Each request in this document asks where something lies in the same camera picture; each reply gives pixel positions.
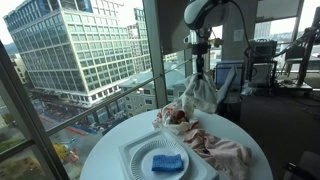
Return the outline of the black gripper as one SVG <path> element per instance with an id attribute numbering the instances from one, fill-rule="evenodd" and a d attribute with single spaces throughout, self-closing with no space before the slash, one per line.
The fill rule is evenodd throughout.
<path id="1" fill-rule="evenodd" d="M 204 58 L 203 56 L 208 52 L 211 48 L 211 45 L 207 42 L 200 44 L 192 44 L 192 54 L 196 56 L 196 69 L 197 75 L 199 79 L 203 78 L 203 67 L 204 67 Z"/>

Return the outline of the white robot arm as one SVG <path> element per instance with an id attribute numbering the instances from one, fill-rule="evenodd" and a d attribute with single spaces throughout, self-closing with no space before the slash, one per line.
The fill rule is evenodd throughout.
<path id="1" fill-rule="evenodd" d="M 228 18 L 231 0 L 190 0 L 184 10 L 184 22 L 189 35 L 184 42 L 191 47 L 196 56 L 196 74 L 198 79 L 204 76 L 203 56 L 211 47 L 209 43 L 211 28 L 222 25 Z"/>

